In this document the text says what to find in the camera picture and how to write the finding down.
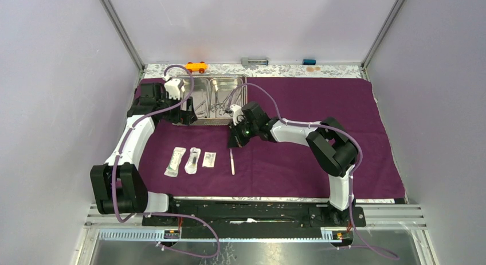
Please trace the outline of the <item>perforated steel instrument tray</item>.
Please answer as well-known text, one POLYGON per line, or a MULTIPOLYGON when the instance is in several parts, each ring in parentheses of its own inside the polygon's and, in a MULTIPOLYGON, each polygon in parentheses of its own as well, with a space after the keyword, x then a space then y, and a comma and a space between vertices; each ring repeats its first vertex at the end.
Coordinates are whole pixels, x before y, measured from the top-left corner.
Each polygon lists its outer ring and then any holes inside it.
POLYGON ((232 122, 230 106, 247 102, 244 75, 195 75, 190 99, 162 118, 175 125, 225 126, 232 122))

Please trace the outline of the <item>long white sterile packet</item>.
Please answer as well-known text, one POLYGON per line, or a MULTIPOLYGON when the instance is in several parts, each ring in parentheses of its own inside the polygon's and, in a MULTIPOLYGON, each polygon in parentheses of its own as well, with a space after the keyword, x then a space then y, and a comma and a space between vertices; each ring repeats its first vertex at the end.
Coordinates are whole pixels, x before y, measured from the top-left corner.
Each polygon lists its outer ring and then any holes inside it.
POLYGON ((165 176, 177 177, 179 173, 179 165, 181 164, 182 158, 186 152, 184 147, 175 147, 171 158, 169 160, 168 166, 164 172, 165 176))

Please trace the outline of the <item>purple cloth wrap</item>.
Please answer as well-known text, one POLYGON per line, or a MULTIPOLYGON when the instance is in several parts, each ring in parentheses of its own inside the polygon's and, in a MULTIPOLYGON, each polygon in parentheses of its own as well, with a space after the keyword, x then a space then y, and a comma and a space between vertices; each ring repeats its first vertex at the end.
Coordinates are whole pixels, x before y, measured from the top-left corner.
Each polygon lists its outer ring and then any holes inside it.
MULTIPOLYGON (((250 77, 248 100, 270 116, 301 122, 335 118, 360 144, 363 161, 354 173, 358 199, 402 198, 405 188, 379 116, 372 85, 363 79, 250 77)), ((226 126, 175 126, 160 122, 142 154, 139 173, 147 189, 175 196, 327 198, 328 175, 307 146, 254 137, 233 149, 231 174, 226 126), (216 154, 213 168, 164 175, 175 147, 216 154)))

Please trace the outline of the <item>small white sterile packet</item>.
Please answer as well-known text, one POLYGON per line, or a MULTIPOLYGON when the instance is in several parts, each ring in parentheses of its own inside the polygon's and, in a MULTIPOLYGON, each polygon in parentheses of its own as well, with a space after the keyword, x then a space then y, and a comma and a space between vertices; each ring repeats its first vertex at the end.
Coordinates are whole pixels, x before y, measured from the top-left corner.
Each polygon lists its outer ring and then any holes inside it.
POLYGON ((202 167, 213 168, 215 165, 216 154, 214 152, 205 152, 202 167))

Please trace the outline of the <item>steel scalpel handle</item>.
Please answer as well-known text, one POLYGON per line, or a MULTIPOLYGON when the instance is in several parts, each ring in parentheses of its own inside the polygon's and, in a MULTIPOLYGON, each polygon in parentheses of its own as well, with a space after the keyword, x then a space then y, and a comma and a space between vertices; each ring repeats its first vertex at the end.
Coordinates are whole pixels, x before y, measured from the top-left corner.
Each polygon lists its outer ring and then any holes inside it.
POLYGON ((235 164, 234 164, 234 157, 233 157, 233 149, 229 149, 229 156, 230 156, 230 168, 231 168, 231 174, 235 176, 235 164))

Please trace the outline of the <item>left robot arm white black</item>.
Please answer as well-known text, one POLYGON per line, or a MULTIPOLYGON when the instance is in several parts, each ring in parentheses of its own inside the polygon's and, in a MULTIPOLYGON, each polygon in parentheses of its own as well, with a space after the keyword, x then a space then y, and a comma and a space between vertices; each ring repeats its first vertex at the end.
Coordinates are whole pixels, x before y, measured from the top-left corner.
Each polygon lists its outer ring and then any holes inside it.
POLYGON ((90 179, 99 213, 143 213, 154 203, 163 225, 176 222, 178 211, 168 195, 150 193, 139 173, 145 146, 160 121, 190 125, 197 120, 192 93, 194 82, 181 79, 143 83, 127 111, 126 126, 117 146, 102 165, 95 165, 90 179))

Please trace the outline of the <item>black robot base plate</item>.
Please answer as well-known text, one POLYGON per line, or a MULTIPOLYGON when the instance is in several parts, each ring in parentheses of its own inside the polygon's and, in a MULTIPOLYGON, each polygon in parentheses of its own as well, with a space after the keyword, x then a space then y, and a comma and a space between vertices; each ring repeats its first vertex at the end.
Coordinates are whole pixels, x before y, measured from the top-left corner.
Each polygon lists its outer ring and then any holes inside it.
POLYGON ((365 227, 361 207, 339 211, 327 203, 171 199, 169 216, 144 217, 144 227, 173 227, 184 239, 308 239, 326 230, 365 227))

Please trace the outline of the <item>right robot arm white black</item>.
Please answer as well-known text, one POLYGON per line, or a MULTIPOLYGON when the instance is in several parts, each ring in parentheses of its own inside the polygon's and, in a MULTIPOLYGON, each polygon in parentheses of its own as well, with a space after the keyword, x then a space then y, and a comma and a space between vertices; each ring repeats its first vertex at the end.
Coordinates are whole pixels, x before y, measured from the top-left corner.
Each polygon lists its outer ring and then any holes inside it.
POLYGON ((232 104, 229 123, 229 148, 243 147, 253 137, 272 143, 294 143, 307 146, 319 166, 329 177, 330 221, 343 226, 351 219, 349 177, 355 167, 358 148, 345 136, 339 122, 329 117, 323 122, 300 123, 277 117, 270 118, 256 102, 244 106, 232 104))

